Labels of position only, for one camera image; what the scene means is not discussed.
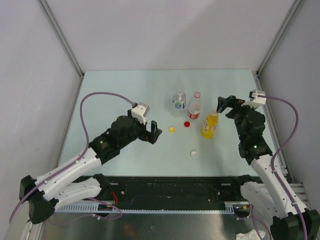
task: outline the wire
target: wire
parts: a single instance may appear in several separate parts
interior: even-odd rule
[[[249,207],[252,206],[252,203],[248,204],[248,205],[244,205],[244,206],[235,206],[233,207],[234,209],[247,209]]]
[[[258,235],[258,237],[259,237],[261,240],[263,240],[263,238],[261,237],[261,235],[260,235],[260,233],[259,233],[259,231],[258,231],[257,225],[256,225],[256,221],[255,221],[256,217],[255,217],[254,209],[255,209],[255,207],[252,206],[252,207],[251,207],[251,215],[252,215],[253,226],[254,226],[254,229],[255,229],[256,234]]]
[[[117,205],[118,204],[118,198],[117,198],[117,195],[114,191],[111,192],[111,194],[113,195],[113,201],[115,201],[115,203],[113,205]]]
[[[282,186],[283,190],[285,191],[285,193],[288,195],[289,199],[292,202],[292,205],[294,206],[296,212],[298,213],[298,216],[300,217],[301,220],[301,224],[302,224],[302,228],[303,228],[303,234],[304,234],[304,240],[308,240],[308,233],[307,233],[307,226],[306,226],[306,222],[305,219],[298,207],[298,205],[296,204],[296,200],[295,198],[292,196],[292,194],[290,193],[289,189],[287,188],[287,186],[285,185],[285,183],[282,181],[280,175],[277,173],[276,168],[275,168],[275,160],[276,160],[276,156],[282,151],[282,149],[291,141],[291,139],[293,138],[294,134],[297,131],[298,128],[298,124],[299,124],[299,114],[298,114],[298,110],[296,109],[296,107],[288,102],[287,100],[284,100],[280,97],[275,97],[275,96],[264,96],[264,95],[258,95],[258,97],[260,98],[265,98],[265,99],[272,99],[272,100],[277,100],[277,101],[281,101],[287,105],[289,105],[295,114],[295,124],[294,124],[294,128],[292,130],[292,133],[290,134],[290,136],[288,137],[288,139],[284,142],[284,144],[282,146],[279,147],[279,149],[275,152],[275,154],[272,156],[271,158],[271,169],[276,177],[276,179],[278,180],[278,182],[280,183],[280,185]]]
[[[95,199],[95,198],[92,198],[92,197],[90,197],[90,198],[88,198],[88,199],[90,199],[90,200],[92,200],[92,201],[95,201],[95,202],[98,202],[98,203],[100,203],[100,204],[106,205],[106,206],[108,206],[108,207],[111,207],[111,208],[117,210],[120,215],[119,215],[119,216],[116,216],[116,217],[104,217],[104,216],[100,216],[100,215],[98,215],[98,214],[89,213],[89,214],[84,214],[84,215],[78,216],[78,217],[76,217],[76,218],[74,218],[74,219],[72,219],[72,220],[70,220],[70,221],[66,221],[66,222],[63,222],[63,223],[52,222],[50,219],[48,219],[48,220],[47,220],[48,223],[50,223],[51,225],[58,226],[58,227],[63,227],[63,226],[65,226],[65,225],[72,224],[72,223],[74,223],[75,221],[77,221],[77,220],[79,220],[79,219],[86,218],[86,217],[94,217],[94,218],[97,218],[98,220],[100,220],[100,219],[104,219],[104,220],[116,220],[116,219],[121,218],[121,216],[122,216],[123,213],[122,213],[122,211],[121,211],[119,208],[117,208],[116,206],[111,205],[111,204],[108,204],[108,203],[103,202],[103,201],[99,201],[99,200],[97,200],[97,199]]]
[[[260,218],[258,218],[258,217],[256,217],[256,216],[255,216],[255,217],[253,217],[253,216],[248,216],[248,217],[237,217],[237,216],[235,216],[235,217],[236,217],[237,220],[246,220],[246,219],[257,220],[259,223],[261,223],[261,225],[262,225],[262,226],[266,229],[266,231],[268,232],[268,234],[269,234],[269,240],[272,240],[272,235],[271,235],[271,232],[270,232],[267,224],[265,224],[265,222],[262,221]],[[260,233],[258,232],[258,230],[257,230],[257,229],[255,229],[255,230],[256,230],[256,232],[258,233],[259,238],[262,240],[261,235],[260,235]]]
[[[85,148],[83,150],[83,152],[80,154],[80,156],[75,160],[73,161],[72,163],[70,163],[69,165],[63,167],[62,169],[60,169],[59,171],[55,172],[54,174],[48,176],[46,179],[44,179],[42,182],[40,182],[38,185],[36,185],[34,188],[32,188],[20,201],[19,203],[15,206],[15,208],[13,209],[12,213],[11,213],[11,216],[10,216],[10,220],[9,220],[9,223],[11,223],[13,217],[15,216],[15,214],[17,213],[19,207],[27,200],[27,198],[34,193],[34,191],[36,191],[39,187],[41,187],[43,184],[45,184],[46,181],[49,181],[51,179],[53,179],[55,176],[59,175],[60,173],[64,172],[65,170],[71,168],[73,165],[76,164],[76,162],[78,160],[80,160],[87,152],[88,148],[89,148],[89,134],[88,134],[88,131],[87,131],[87,128],[86,128],[86,125],[85,125],[85,121],[84,121],[84,116],[83,116],[83,105],[84,105],[84,102],[87,98],[93,96],[93,95],[112,95],[112,96],[116,96],[116,97],[119,97],[119,98],[122,98],[124,100],[126,100],[128,103],[130,103],[132,106],[135,105],[135,103],[131,100],[129,100],[128,98],[120,95],[120,94],[117,94],[117,93],[113,93],[113,92],[106,92],[106,91],[96,91],[96,92],[92,92],[92,93],[89,93],[88,95],[86,95],[82,100],[81,100],[81,103],[80,103],[80,119],[81,119],[81,124],[82,124],[82,127],[83,127],[83,131],[84,131],[84,134],[85,134],[85,140],[86,140],[86,145],[85,145]]]

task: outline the tabletop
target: tabletop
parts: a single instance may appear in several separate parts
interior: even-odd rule
[[[172,176],[172,177],[221,177],[240,176],[256,172],[241,158],[239,139],[232,119],[219,115],[216,134],[211,139],[201,135],[201,126],[213,109],[218,97],[236,96],[248,99],[249,91],[256,88],[251,70],[128,70],[87,71],[68,129],[59,165],[80,153],[86,139],[80,121],[80,102],[92,92],[114,92],[134,102],[143,102],[150,107],[147,122],[154,120],[162,129],[157,142],[136,140],[123,148],[120,155],[86,175],[102,173],[107,176]],[[182,89],[189,100],[194,91],[201,92],[202,108],[199,119],[185,127],[187,112],[181,117],[172,114],[174,91]],[[109,95],[89,97],[83,105],[84,122],[89,139],[105,132],[117,117],[126,115],[131,105],[123,99]],[[263,137],[273,152],[274,144],[265,123]],[[197,157],[191,152],[197,151]]]

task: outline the yellow bottle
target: yellow bottle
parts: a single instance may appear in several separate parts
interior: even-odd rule
[[[213,110],[209,113],[201,129],[201,135],[204,138],[211,139],[215,135],[218,126],[218,120],[219,116],[216,110]]]

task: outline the red and white bottle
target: red and white bottle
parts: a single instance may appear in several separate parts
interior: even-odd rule
[[[188,117],[190,119],[197,119],[200,116],[200,109],[202,105],[200,91],[195,91],[193,97],[190,99],[188,107]]]

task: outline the clear plastic bottle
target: clear plastic bottle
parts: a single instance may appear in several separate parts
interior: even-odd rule
[[[205,121],[202,125],[201,135],[205,139],[211,139],[217,130],[219,121],[219,115],[216,110],[213,110],[209,113],[209,115],[205,118]]]
[[[172,99],[173,103],[173,115],[176,117],[183,115],[183,110],[186,107],[186,94],[182,90],[178,90]]]
[[[202,105],[200,91],[195,91],[193,97],[190,99],[188,107],[188,117],[192,120],[198,119],[200,116],[200,109]]]

